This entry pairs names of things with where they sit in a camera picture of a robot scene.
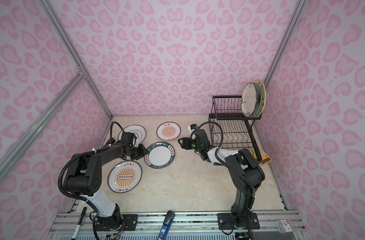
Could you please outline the small orange sunburst plate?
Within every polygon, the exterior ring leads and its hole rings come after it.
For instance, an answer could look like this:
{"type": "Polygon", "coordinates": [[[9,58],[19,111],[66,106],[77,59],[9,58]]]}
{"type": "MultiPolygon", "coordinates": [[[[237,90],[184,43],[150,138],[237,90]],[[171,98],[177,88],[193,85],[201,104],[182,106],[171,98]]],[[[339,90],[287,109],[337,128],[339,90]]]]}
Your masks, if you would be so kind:
{"type": "Polygon", "coordinates": [[[181,128],[175,122],[165,122],[157,128],[158,138],[167,142],[177,139],[180,133],[181,128]]]}

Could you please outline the green rim lettered plate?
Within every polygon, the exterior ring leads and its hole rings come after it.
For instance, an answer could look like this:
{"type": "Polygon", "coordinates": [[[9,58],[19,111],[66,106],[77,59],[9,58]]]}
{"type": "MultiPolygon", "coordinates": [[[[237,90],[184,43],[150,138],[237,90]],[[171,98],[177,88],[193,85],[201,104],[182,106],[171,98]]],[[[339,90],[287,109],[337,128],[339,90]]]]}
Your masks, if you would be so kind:
{"type": "Polygon", "coordinates": [[[168,167],[175,159],[174,147],[166,142],[158,142],[147,148],[145,155],[146,164],[153,169],[163,169],[168,167]]]}

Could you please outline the cream floral branch plate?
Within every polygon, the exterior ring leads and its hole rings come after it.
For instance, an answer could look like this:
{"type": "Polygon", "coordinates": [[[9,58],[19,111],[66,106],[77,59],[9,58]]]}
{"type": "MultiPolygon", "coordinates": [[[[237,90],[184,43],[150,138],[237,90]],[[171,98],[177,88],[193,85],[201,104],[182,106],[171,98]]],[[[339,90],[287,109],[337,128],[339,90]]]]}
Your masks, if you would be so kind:
{"type": "Polygon", "coordinates": [[[241,95],[241,111],[245,117],[251,117],[257,100],[257,92],[253,83],[248,83],[241,95]]]}

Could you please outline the star and cat plate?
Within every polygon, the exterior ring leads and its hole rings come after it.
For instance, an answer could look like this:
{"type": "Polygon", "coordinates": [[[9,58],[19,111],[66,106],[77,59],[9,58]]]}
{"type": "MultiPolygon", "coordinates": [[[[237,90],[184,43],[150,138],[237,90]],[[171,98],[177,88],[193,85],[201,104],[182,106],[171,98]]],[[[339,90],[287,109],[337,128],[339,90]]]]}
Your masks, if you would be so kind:
{"type": "Polygon", "coordinates": [[[263,112],[263,109],[264,109],[264,106],[265,106],[265,99],[266,99],[266,90],[265,90],[265,85],[264,85],[263,82],[262,82],[262,87],[263,87],[262,101],[261,101],[260,108],[259,108],[259,111],[258,111],[258,117],[260,117],[262,112],[263,112]]]}

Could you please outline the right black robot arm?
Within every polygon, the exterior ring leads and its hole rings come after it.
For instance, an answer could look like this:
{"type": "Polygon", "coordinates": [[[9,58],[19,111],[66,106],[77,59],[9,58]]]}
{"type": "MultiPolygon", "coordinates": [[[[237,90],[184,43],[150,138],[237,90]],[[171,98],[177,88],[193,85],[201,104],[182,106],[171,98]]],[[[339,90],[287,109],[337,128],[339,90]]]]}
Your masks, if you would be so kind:
{"type": "Polygon", "coordinates": [[[195,151],[203,161],[227,168],[236,187],[231,207],[233,226],[250,230],[256,192],[265,180],[265,174],[251,152],[246,148],[231,151],[214,146],[203,129],[191,131],[190,137],[178,139],[178,142],[182,149],[195,151]]]}

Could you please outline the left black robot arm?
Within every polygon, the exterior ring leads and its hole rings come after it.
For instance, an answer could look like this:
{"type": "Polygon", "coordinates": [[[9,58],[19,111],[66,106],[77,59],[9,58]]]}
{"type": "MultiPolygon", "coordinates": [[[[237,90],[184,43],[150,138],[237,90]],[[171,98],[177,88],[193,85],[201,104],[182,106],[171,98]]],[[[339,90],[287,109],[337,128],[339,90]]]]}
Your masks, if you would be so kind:
{"type": "Polygon", "coordinates": [[[91,219],[95,230],[98,227],[112,231],[124,229],[120,207],[101,189],[102,166],[115,159],[138,160],[144,157],[149,151],[143,144],[135,146],[135,138],[132,133],[123,133],[118,141],[110,138],[100,149],[74,154],[60,171],[60,192],[68,198],[87,203],[93,209],[91,219]]]}

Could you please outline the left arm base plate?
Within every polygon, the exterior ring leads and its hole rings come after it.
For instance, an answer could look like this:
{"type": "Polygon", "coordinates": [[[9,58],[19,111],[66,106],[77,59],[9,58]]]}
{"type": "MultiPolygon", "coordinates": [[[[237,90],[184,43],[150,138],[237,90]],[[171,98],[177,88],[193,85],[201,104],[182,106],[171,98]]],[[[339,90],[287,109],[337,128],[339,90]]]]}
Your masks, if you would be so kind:
{"type": "Polygon", "coordinates": [[[105,220],[105,218],[98,217],[96,220],[96,231],[98,232],[119,232],[119,231],[135,231],[138,221],[136,214],[121,215],[122,221],[120,224],[116,223],[112,218],[105,220]]]}

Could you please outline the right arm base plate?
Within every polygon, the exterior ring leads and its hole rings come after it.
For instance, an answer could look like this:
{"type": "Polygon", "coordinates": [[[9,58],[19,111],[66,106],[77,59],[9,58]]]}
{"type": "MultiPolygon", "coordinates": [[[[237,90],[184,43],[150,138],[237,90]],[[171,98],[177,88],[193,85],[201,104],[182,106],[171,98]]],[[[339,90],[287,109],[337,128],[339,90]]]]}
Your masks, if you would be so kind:
{"type": "MultiPolygon", "coordinates": [[[[256,213],[251,213],[249,217],[249,228],[251,230],[259,230],[260,224],[256,213]]],[[[231,213],[217,214],[218,228],[220,230],[247,230],[247,222],[237,220],[236,216],[231,213]]]]}

